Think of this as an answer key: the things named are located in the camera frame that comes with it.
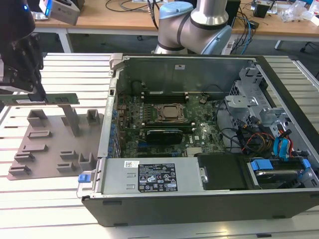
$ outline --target table leg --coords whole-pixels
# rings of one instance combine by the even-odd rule
[[[281,45],[284,43],[284,41],[277,41],[277,43],[276,43],[276,46],[275,46],[275,49],[276,50],[280,50],[280,48],[281,48]]]
[[[58,34],[59,34],[59,38],[60,38],[64,52],[65,53],[72,53],[73,47],[72,47],[69,33],[66,31],[66,29],[62,28],[62,29],[60,29],[60,31],[58,31]]]

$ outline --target floor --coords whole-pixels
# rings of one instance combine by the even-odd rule
[[[143,36],[138,41],[136,36],[127,35],[85,35],[71,34],[74,52],[96,53],[145,53],[149,54],[156,48],[156,36]],[[319,71],[319,47],[317,50],[307,47],[305,53],[300,49],[305,42],[285,41],[281,50],[275,50],[276,41],[253,40],[245,55],[288,55],[292,59],[300,60],[310,72],[316,75]],[[41,33],[41,46],[44,52],[63,52],[61,44],[56,40],[54,33]]]

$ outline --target wooden table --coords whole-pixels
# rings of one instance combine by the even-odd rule
[[[113,9],[122,10],[119,2],[112,0],[108,5]],[[260,25],[256,30],[254,39],[265,40],[290,40],[290,41],[319,41],[319,27],[312,22],[281,21],[278,15],[266,15],[265,18],[252,16],[250,6],[245,4],[251,0],[242,0],[241,7],[250,20]],[[145,12],[114,12],[105,8],[106,0],[85,0],[84,9],[78,19],[77,25],[72,26],[60,21],[50,19],[36,23],[36,32],[54,32],[59,34],[64,52],[73,52],[69,33],[86,34],[119,34],[119,35],[157,35],[151,17]],[[126,3],[127,7],[135,8],[142,6],[140,3]],[[233,38],[243,33],[244,26],[239,20],[233,27]]]

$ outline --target blue cable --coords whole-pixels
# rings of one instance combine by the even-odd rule
[[[245,44],[245,46],[244,46],[244,49],[243,49],[243,51],[240,53],[240,55],[242,55],[242,54],[244,54],[244,52],[246,51],[246,49],[247,49],[247,47],[248,47],[248,44],[249,44],[249,42],[250,42],[250,34],[251,34],[251,27],[250,27],[250,22],[249,22],[249,20],[247,19],[247,18],[244,18],[246,21],[247,21],[247,23],[248,23],[248,39],[247,39],[247,41],[246,41],[246,44]]]

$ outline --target white sticker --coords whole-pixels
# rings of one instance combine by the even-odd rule
[[[139,161],[124,161],[124,167],[125,168],[138,168],[139,167]]]
[[[45,101],[15,100],[18,104],[43,104]]]
[[[175,70],[185,70],[185,65],[175,65]]]

